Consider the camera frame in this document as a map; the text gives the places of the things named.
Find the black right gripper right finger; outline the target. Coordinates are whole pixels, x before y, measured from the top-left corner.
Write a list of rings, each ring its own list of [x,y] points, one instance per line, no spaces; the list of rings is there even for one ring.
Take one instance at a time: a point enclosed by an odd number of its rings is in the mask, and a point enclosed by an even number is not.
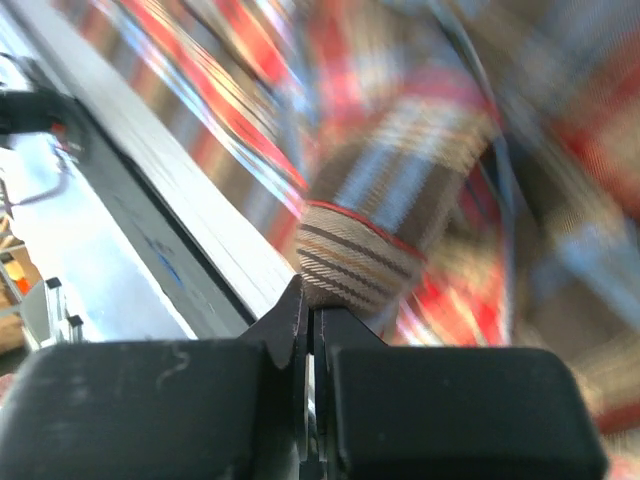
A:
[[[523,347],[392,347],[343,309],[313,314],[331,479],[601,479],[568,367]]]

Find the brown red plaid shirt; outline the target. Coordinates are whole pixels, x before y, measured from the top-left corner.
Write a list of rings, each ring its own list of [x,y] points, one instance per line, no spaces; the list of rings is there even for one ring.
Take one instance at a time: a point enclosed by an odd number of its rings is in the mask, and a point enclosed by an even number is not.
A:
[[[639,475],[635,1],[59,1],[309,299],[548,349]]]

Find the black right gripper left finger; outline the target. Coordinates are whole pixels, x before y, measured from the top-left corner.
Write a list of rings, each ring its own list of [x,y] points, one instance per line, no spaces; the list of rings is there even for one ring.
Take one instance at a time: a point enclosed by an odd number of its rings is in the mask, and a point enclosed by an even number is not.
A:
[[[293,278],[234,339],[58,344],[1,409],[5,479],[295,479]]]

